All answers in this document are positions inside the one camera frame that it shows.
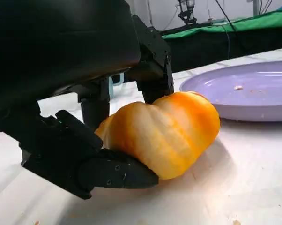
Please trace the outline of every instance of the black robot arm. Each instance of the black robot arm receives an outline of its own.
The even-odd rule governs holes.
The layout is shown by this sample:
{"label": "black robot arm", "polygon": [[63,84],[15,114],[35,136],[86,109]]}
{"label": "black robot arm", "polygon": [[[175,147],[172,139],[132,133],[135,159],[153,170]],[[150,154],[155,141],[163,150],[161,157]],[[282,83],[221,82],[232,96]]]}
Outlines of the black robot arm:
{"label": "black robot arm", "polygon": [[[145,102],[173,93],[168,45],[154,28],[133,16],[141,59],[125,71],[137,81]],[[66,191],[91,197],[94,187],[147,188],[158,176],[133,157],[101,149],[94,131],[109,116],[107,77],[82,82],[68,91],[78,93],[84,123],[66,111],[42,117],[37,101],[0,110],[0,131],[16,139],[23,150],[22,166]]]}

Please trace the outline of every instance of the robotic hand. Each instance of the robotic hand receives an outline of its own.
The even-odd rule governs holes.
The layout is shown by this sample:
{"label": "robotic hand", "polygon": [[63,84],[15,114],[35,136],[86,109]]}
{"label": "robotic hand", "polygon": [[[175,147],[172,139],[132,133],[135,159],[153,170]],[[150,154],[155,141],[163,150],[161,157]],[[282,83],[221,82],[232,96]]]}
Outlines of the robotic hand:
{"label": "robotic hand", "polygon": [[[158,183],[94,134],[109,116],[108,76],[121,72],[146,103],[173,93],[168,45],[124,0],[0,1],[0,132],[19,142],[24,168],[82,199],[94,187]],[[40,115],[38,100],[68,92],[84,123],[63,110]]]}

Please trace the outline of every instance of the lavender plate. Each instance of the lavender plate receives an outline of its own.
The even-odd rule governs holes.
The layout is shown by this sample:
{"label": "lavender plate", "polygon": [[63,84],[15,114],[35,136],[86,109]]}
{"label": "lavender plate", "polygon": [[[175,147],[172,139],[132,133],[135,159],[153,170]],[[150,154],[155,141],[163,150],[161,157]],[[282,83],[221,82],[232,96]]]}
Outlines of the lavender plate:
{"label": "lavender plate", "polygon": [[180,90],[204,95],[221,118],[282,121],[282,61],[209,71],[186,80]]}

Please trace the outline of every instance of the white wall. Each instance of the white wall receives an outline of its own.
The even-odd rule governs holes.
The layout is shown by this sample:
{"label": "white wall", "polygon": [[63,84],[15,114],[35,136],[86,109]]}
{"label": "white wall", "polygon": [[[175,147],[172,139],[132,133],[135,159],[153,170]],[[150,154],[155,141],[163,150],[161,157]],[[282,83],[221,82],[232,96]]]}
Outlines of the white wall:
{"label": "white wall", "polygon": [[[251,17],[253,16],[252,2],[247,0],[218,0],[221,6],[225,9],[227,16],[230,19],[239,17]],[[172,19],[175,11],[177,0],[149,0],[150,9],[152,14],[153,25],[157,30],[163,30],[169,21]],[[208,0],[195,0],[194,17],[198,19],[199,23],[202,23],[208,19]],[[268,11],[273,11],[282,6],[282,0],[273,0]],[[224,15],[218,7],[215,0],[209,0],[210,15],[213,19],[224,18]],[[180,10],[178,9],[175,18],[167,29],[183,26],[184,23],[178,18]]]}
{"label": "white wall", "polygon": [[132,14],[138,15],[148,27],[151,26],[147,0],[126,0],[126,2],[130,5]]}

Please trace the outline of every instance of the white tabletop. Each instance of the white tabletop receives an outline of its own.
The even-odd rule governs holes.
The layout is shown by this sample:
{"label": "white tabletop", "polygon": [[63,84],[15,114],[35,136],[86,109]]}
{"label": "white tabletop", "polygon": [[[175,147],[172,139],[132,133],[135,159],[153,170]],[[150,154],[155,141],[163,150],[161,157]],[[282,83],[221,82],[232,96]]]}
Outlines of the white tabletop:
{"label": "white tabletop", "polygon": [[[173,75],[282,60],[282,49]],[[135,83],[115,88],[111,113],[142,101]],[[82,118],[75,94],[40,102],[43,115],[67,109]],[[0,225],[282,225],[282,123],[223,121],[212,146],[181,177],[145,190],[95,188],[83,201],[21,168],[15,140],[0,133]]]}

